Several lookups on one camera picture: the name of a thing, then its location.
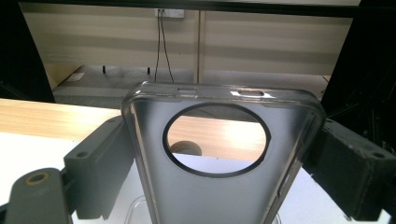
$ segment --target black cable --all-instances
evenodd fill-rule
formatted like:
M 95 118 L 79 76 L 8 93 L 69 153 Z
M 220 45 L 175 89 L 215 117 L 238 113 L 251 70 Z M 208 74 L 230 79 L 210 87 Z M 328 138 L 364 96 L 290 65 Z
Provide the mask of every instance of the black cable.
M 163 28 L 163 14 L 161 13 L 161 27 Z M 163 31 L 163 49 L 165 50 L 165 56 L 166 56 L 166 61 L 168 61 L 168 69 L 169 69 L 169 75 L 172 78 L 172 82 L 175 83 L 173 76 L 172 76 L 172 72 L 171 72 L 171 66 L 169 64 L 169 58 L 168 58 L 168 53 L 166 51 L 166 40 L 165 40 L 165 32 Z
M 322 77 L 327 83 L 329 83 L 329 80 L 327 80 L 327 78 L 325 76 L 322 76 Z
M 280 215 L 279 215 L 279 213 L 276 213 L 276 216 L 278 217 L 278 219 L 279 219 L 279 224 L 282 224 L 282 219 L 280 219 Z
M 158 61 L 160 60 L 160 10 L 158 9 L 157 14 L 157 25 L 158 25 L 158 46 L 157 46 L 157 65 L 155 66 L 155 74 L 154 74 L 154 82 L 157 82 L 157 70 L 158 70 Z

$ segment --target gray phone case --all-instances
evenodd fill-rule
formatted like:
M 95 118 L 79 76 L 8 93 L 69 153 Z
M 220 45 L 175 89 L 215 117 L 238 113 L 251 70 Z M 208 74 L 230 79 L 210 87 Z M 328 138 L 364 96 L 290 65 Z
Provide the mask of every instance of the gray phone case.
M 248 167 L 210 174 L 170 152 L 169 126 L 205 105 L 247 111 L 267 134 L 266 149 Z M 133 88 L 122 115 L 154 224 L 272 223 L 325 115 L 309 92 L 145 82 Z

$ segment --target wooden table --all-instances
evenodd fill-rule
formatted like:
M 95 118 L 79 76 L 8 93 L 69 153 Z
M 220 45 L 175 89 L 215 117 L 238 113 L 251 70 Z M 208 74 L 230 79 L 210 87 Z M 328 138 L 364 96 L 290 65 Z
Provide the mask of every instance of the wooden table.
M 0 99 L 0 133 L 82 141 L 120 110 Z M 259 123 L 182 116 L 169 133 L 169 144 L 192 141 L 203 156 L 255 161 L 265 148 Z
M 82 141 L 120 110 L 0 99 L 0 132 Z

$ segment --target camera cutout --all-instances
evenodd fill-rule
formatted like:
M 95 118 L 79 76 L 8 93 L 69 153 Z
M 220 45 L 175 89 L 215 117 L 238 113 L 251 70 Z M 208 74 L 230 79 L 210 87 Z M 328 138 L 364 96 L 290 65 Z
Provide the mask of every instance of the camera cutout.
M 169 121 L 164 145 L 181 168 L 226 177 L 260 164 L 269 136 L 265 123 L 242 106 L 198 105 Z

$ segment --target power outlet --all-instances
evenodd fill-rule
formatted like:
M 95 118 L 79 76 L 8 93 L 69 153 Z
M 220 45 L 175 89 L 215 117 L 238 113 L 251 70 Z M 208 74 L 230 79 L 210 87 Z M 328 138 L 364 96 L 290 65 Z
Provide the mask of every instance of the power outlet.
M 184 9 L 164 9 L 164 8 L 154 8 L 154 15 L 158 17 L 161 13 L 163 14 L 163 18 L 176 18 L 183 19 L 184 18 Z

